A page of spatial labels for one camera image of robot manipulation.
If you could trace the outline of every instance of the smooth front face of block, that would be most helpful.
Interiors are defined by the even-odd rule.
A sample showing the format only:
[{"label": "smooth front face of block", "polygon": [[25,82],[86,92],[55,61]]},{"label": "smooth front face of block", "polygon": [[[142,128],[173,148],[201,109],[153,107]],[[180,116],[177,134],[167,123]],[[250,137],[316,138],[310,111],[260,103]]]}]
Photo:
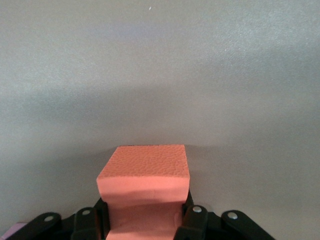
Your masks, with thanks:
[{"label": "smooth front face of block", "polygon": [[102,200],[124,206],[184,203],[189,182],[184,145],[120,146],[97,178]]}]

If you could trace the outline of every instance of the screw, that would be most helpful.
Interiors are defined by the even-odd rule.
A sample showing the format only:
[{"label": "screw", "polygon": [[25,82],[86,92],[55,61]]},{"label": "screw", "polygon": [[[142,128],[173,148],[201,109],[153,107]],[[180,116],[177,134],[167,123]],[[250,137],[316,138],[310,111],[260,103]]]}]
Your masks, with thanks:
[{"label": "screw", "polygon": [[90,210],[84,210],[83,212],[82,212],[82,215],[88,215],[90,213]]},{"label": "screw", "polygon": [[235,214],[233,211],[228,212],[228,217],[229,217],[230,219],[233,219],[233,220],[238,219],[238,215]]},{"label": "screw", "polygon": [[49,222],[49,221],[51,221],[52,219],[54,219],[54,216],[47,216],[47,217],[44,219],[44,221],[45,221],[45,222]]},{"label": "screw", "polygon": [[201,212],[202,212],[202,208],[199,207],[199,206],[194,206],[194,207],[192,208],[192,210],[193,210],[195,213],[201,213]]}]

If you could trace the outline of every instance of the silver screw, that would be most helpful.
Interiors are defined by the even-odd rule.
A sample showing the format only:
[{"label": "silver screw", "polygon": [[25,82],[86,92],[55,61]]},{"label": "silver screw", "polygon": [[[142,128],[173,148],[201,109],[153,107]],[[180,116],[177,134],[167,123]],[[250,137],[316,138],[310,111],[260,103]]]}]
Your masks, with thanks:
[{"label": "silver screw", "polygon": [[49,222],[49,221],[51,221],[52,219],[54,219],[54,216],[47,216],[47,217],[44,219],[44,221],[45,221],[45,222]]},{"label": "silver screw", "polygon": [[199,207],[199,206],[194,206],[194,207],[192,208],[192,210],[193,210],[195,213],[201,213],[201,212],[202,212],[202,208]]},{"label": "silver screw", "polygon": [[235,214],[233,211],[228,212],[228,217],[229,217],[230,219],[233,219],[233,220],[238,219],[238,215]]},{"label": "silver screw", "polygon": [[90,213],[90,210],[84,210],[83,212],[82,212],[82,215],[88,215]]}]

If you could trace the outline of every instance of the foam block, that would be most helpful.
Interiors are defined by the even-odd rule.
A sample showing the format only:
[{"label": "foam block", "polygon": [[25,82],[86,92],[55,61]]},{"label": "foam block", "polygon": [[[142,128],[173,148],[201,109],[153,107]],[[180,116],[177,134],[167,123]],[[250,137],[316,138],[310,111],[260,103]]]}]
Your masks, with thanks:
[{"label": "foam block", "polygon": [[189,182],[184,145],[118,147],[97,177],[109,207],[107,240],[172,240]]}]

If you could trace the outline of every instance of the purple object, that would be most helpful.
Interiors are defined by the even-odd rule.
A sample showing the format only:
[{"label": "purple object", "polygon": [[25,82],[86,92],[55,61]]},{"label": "purple object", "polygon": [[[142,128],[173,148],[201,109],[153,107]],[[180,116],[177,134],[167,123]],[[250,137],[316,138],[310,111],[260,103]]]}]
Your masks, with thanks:
[{"label": "purple object", "polygon": [[10,237],[12,234],[14,234],[16,231],[18,231],[19,229],[21,229],[25,225],[26,225],[26,223],[23,223],[23,222],[16,223],[12,227],[10,227],[9,230],[5,232],[5,234],[3,234],[3,236],[0,238],[0,240],[7,239],[8,237]]}]

